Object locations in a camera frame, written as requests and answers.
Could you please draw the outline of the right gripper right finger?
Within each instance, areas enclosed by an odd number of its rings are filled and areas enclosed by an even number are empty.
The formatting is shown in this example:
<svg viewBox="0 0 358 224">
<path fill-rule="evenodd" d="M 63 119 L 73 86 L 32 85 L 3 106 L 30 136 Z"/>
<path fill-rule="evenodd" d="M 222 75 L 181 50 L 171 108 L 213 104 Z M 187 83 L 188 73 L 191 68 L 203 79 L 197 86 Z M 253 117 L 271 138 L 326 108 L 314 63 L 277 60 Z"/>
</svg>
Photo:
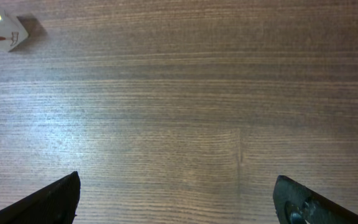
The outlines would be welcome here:
<svg viewBox="0 0 358 224">
<path fill-rule="evenodd" d="M 273 202 L 280 224 L 358 224 L 358 214 L 285 175 L 277 177 Z"/>
</svg>

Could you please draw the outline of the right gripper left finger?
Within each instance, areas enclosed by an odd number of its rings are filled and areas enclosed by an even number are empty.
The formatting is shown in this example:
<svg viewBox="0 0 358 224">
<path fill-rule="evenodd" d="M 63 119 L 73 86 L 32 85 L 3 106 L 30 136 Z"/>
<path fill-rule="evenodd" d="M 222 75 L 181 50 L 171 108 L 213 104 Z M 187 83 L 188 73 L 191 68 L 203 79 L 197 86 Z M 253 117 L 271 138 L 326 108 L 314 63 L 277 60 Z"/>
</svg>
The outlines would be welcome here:
<svg viewBox="0 0 358 224">
<path fill-rule="evenodd" d="M 72 224 L 80 201 L 77 171 L 0 210 L 0 224 Z"/>
</svg>

